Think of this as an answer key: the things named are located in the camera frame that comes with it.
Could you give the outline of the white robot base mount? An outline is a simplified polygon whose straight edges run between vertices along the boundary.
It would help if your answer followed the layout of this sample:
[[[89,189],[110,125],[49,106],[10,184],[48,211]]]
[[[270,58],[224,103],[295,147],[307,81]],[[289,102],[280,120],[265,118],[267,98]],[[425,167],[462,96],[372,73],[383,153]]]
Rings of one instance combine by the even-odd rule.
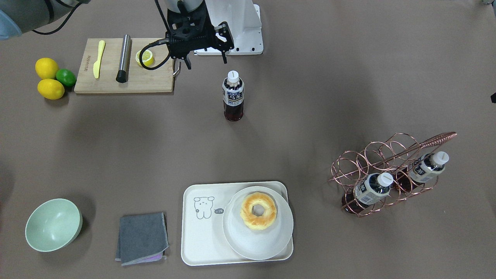
[[[259,55],[264,51],[259,6],[251,0],[206,0],[211,22],[218,26],[226,21],[234,48],[226,55]]]

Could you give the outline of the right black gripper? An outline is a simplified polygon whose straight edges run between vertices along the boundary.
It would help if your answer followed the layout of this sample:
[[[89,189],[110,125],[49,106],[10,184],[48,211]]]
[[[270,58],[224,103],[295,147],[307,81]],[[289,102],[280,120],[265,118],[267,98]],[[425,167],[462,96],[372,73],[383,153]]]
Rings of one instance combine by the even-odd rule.
[[[183,59],[188,70],[192,69],[189,52],[213,48],[221,52],[223,63],[234,48],[234,41],[226,21],[218,26],[211,23],[207,8],[196,8],[185,14],[167,10],[169,32],[167,44],[170,57]]]

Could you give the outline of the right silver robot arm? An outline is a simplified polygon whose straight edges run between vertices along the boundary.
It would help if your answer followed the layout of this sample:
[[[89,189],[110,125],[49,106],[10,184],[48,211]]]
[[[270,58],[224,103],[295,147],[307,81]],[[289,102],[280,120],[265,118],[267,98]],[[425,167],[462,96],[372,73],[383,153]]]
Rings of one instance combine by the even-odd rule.
[[[19,37],[57,21],[64,21],[55,28],[58,32],[67,23],[74,11],[88,0],[2,0],[0,2],[1,39]],[[218,50],[226,62],[226,54],[234,49],[234,39],[227,22],[214,26],[204,0],[170,0],[166,13],[160,2],[155,5],[166,27],[165,37],[144,47],[166,45],[168,59],[181,59],[188,69],[191,62],[188,54],[194,50],[213,48]]]

